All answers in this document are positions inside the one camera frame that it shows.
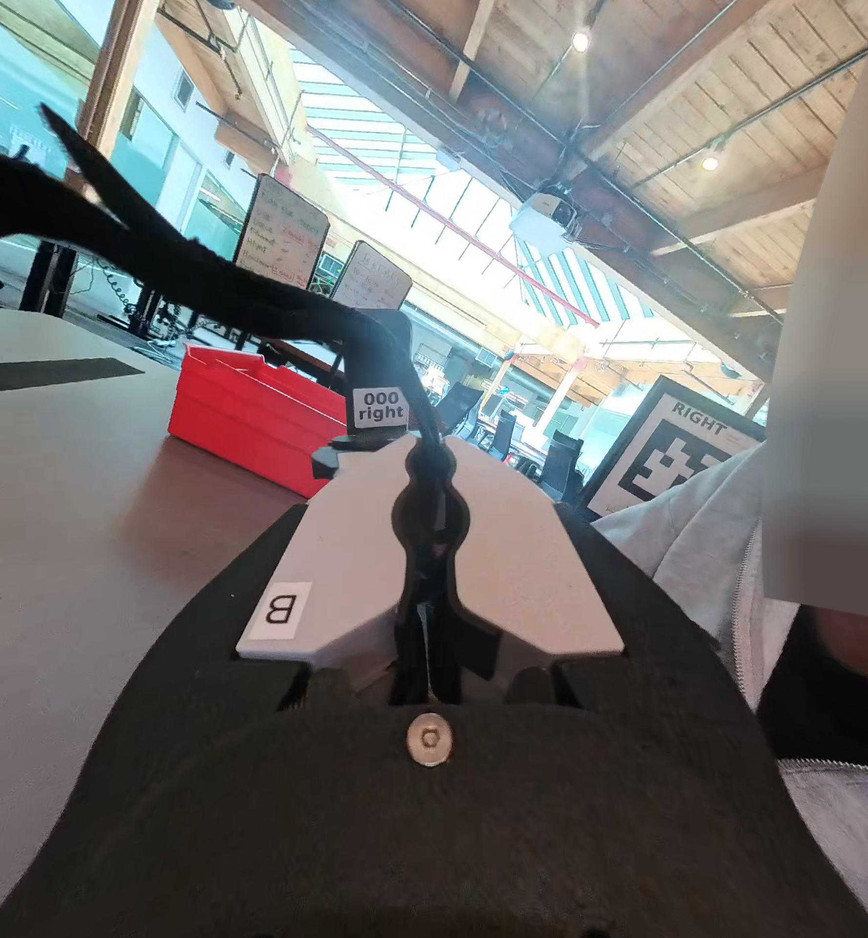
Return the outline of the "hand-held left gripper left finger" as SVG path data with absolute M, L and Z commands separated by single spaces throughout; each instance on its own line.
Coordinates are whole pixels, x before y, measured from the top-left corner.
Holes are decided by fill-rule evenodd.
M 358 453 L 307 504 L 236 645 L 243 661 L 385 671 L 424 656 L 417 609 L 399 620 L 407 553 L 393 511 L 407 488 L 407 433 Z

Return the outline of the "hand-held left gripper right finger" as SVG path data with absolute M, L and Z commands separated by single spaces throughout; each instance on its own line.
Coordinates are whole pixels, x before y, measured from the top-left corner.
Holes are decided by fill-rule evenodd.
M 447 634 L 460 666 L 494 684 L 532 667 L 613 658 L 625 644 L 553 500 L 449 436 Z

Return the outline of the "grey desk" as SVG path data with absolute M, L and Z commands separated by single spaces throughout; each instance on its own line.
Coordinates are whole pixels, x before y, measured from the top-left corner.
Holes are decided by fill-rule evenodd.
M 138 373 L 0 391 L 0 903 L 148 649 L 300 501 L 169 437 L 174 370 L 0 309 L 0 363 L 89 358 Z

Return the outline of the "wooden office desk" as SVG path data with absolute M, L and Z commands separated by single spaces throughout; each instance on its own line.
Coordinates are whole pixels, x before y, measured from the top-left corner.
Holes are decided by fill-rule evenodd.
M 102 258 L 27 235 L 0 239 L 0 306 L 113 328 L 160 348 L 190 340 L 200 324 L 198 313 Z

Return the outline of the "whiteboard on stand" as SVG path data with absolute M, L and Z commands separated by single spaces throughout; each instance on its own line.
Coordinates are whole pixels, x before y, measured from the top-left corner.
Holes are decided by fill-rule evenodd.
M 330 228 L 324 212 L 262 173 L 256 179 L 232 262 L 256 275 L 306 290 Z
M 357 311 L 399 311 L 413 280 L 365 240 L 356 241 L 331 299 Z

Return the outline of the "red plastic bin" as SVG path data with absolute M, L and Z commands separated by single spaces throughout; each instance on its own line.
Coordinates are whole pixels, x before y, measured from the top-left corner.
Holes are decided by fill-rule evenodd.
M 346 432 L 345 398 L 263 356 L 188 343 L 169 434 L 306 499 L 312 455 Z

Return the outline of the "framed black white marker poster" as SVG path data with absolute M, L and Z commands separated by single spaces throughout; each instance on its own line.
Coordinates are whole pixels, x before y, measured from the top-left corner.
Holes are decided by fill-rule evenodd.
M 659 377 L 570 504 L 598 520 L 649 502 L 765 437 L 763 425 Z

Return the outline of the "white ceiling projector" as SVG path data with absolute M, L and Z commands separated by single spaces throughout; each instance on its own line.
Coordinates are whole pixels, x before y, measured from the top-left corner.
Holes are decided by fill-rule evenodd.
M 552 256 L 575 243 L 579 213 L 570 195 L 561 190 L 535 192 L 510 216 L 509 229 L 519 241 L 542 257 Z

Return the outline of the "long black tape strip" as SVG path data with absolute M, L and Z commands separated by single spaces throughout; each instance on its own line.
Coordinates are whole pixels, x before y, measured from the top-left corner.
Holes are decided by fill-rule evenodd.
M 116 358 L 0 362 L 0 392 L 79 384 L 143 374 Z

